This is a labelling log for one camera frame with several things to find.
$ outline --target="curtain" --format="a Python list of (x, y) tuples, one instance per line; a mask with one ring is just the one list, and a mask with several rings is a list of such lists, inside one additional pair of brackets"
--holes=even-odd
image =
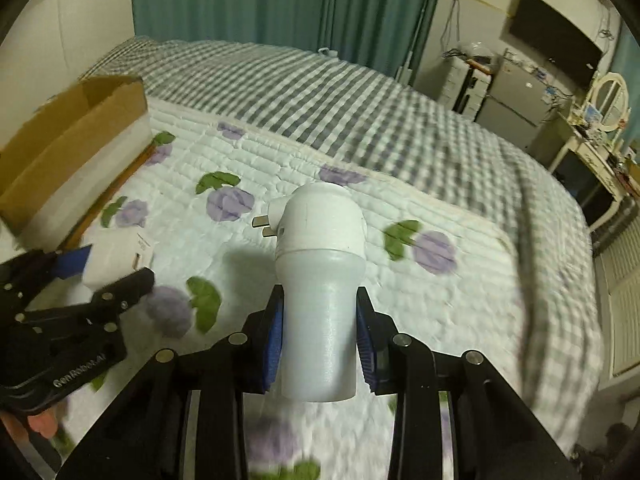
[[(436, 0), (132, 0), (136, 34), (156, 40), (227, 40), (328, 47), (393, 76), (422, 52)], [(417, 29), (424, 9), (424, 18)], [(416, 68), (420, 55), (413, 58)]]
[(629, 90), (631, 115), (623, 133), (628, 145), (632, 140), (640, 139), (640, 46), (625, 23), (620, 28), (610, 71), (622, 75)]
[[(411, 47), (423, 5), (415, 52), (421, 53), (437, 0), (335, 0), (328, 46), (341, 59), (393, 76)], [(416, 68), (420, 55), (414, 56)]]
[(317, 50), (324, 0), (132, 0), (136, 34)]

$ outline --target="blue gripper pad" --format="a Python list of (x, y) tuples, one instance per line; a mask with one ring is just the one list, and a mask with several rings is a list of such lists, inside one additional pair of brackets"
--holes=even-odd
[(358, 346), (358, 354), (360, 355), (360, 364), (362, 365), (362, 373), (364, 380), (369, 385), (369, 389), (373, 392), (378, 387), (378, 378), (376, 377), (376, 356), (374, 354), (373, 342), (367, 329), (364, 315), (360, 306), (356, 306), (356, 344)]
[(82, 274), (86, 261), (89, 259), (90, 252), (91, 245), (87, 245), (75, 251), (60, 254), (51, 269), (52, 275), (61, 280), (66, 280), (77, 274)]
[(278, 302), (276, 312), (273, 316), (273, 323), (269, 330), (267, 346), (264, 349), (264, 361), (262, 362), (262, 383), (267, 391), (273, 381), (276, 380), (278, 364), (280, 363), (280, 352), (282, 350), (282, 316), (284, 305), (282, 299)]

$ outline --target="wall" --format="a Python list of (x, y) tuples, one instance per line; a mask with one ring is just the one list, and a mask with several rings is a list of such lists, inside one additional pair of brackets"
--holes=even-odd
[(0, 146), (133, 33), (131, 0), (30, 0), (0, 45)]
[[(448, 46), (440, 44), (440, 37), (445, 28), (449, 9), (453, 0), (438, 0), (436, 11), (431, 23), (431, 31), (427, 39), (420, 67), (416, 75), (414, 88), (430, 96), (435, 95), (440, 87), (442, 75), (442, 59), (440, 54), (444, 50), (456, 45), (455, 23)], [(464, 43), (481, 41), (498, 54), (502, 54), (506, 47), (514, 50), (533, 62), (544, 65), (545, 59), (537, 51), (508, 34), (508, 14), (512, 14), (518, 0), (460, 0), (460, 40)], [(601, 28), (606, 28), (607, 9), (599, 0), (544, 0), (553, 8), (564, 14), (584, 34), (596, 40)], [(620, 16), (615, 10), (610, 10), (610, 30), (617, 36), (620, 28)], [(599, 38), (597, 45), (606, 49), (606, 40)], [(613, 52), (615, 41), (609, 42), (609, 51), (603, 56), (599, 69), (607, 71)], [(573, 91), (572, 82), (562, 73), (558, 81), (554, 82), (565, 91)]]

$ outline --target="refrigerator door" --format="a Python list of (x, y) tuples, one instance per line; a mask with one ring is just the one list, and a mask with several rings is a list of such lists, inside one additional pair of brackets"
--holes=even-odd
[(530, 123), (540, 124), (549, 110), (549, 105), (542, 100), (545, 91), (546, 85), (542, 81), (504, 60), (494, 76), (489, 95)]
[(476, 123), (526, 151), (536, 138), (538, 127), (507, 106), (487, 96)]

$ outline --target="cardboard box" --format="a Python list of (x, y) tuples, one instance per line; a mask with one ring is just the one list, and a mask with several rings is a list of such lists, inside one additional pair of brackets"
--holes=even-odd
[(152, 141), (142, 81), (99, 76), (42, 106), (0, 156), (0, 216), (27, 248), (54, 250)]

